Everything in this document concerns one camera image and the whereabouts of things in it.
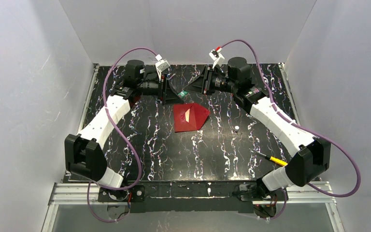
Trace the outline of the green white glue stick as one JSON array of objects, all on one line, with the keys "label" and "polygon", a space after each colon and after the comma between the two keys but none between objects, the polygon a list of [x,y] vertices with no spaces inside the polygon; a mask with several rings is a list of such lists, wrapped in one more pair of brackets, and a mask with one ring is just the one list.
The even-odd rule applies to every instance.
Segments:
[{"label": "green white glue stick", "polygon": [[186,96],[188,95],[188,92],[187,91],[181,91],[179,94],[178,94],[178,97],[180,99],[184,99]]}]

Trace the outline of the red paper envelope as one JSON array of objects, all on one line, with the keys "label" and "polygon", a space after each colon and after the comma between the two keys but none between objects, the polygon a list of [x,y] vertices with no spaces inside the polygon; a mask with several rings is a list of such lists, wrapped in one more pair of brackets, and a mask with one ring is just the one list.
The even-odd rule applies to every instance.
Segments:
[{"label": "red paper envelope", "polygon": [[[185,121],[185,111],[191,107],[190,122]],[[173,106],[174,131],[198,131],[202,128],[210,111],[198,103],[176,104]]]}]

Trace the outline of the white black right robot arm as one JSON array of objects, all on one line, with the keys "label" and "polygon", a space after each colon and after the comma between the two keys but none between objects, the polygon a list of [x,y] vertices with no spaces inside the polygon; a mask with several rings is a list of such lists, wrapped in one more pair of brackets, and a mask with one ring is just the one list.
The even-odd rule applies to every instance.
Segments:
[{"label": "white black right robot arm", "polygon": [[254,84],[252,67],[242,57],[228,61],[228,71],[204,66],[200,76],[185,87],[188,92],[211,95],[215,91],[232,94],[235,103],[259,120],[284,145],[290,162],[256,181],[256,188],[269,193],[296,185],[303,187],[329,168],[331,144],[309,132],[294,127],[294,121],[272,103],[265,90]]}]

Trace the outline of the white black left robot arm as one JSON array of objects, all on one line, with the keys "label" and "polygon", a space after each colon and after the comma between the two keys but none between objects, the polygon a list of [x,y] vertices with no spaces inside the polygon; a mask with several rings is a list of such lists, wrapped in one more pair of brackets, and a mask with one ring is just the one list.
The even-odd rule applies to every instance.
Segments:
[{"label": "white black left robot arm", "polygon": [[79,134],[69,134],[64,142],[66,170],[96,182],[99,186],[123,190],[123,177],[108,167],[103,147],[115,125],[142,95],[155,96],[162,105],[180,104],[178,93],[163,73],[169,68],[166,59],[158,58],[154,67],[140,60],[129,60],[122,80],[90,123]]}]

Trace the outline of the cream paper letter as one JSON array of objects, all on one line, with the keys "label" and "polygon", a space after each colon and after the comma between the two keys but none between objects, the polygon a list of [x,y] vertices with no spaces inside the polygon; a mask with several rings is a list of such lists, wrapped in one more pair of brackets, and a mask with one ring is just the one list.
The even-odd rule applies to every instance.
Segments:
[{"label": "cream paper letter", "polygon": [[191,107],[189,107],[186,111],[185,111],[185,121],[187,123],[190,122],[190,112],[191,112]]}]

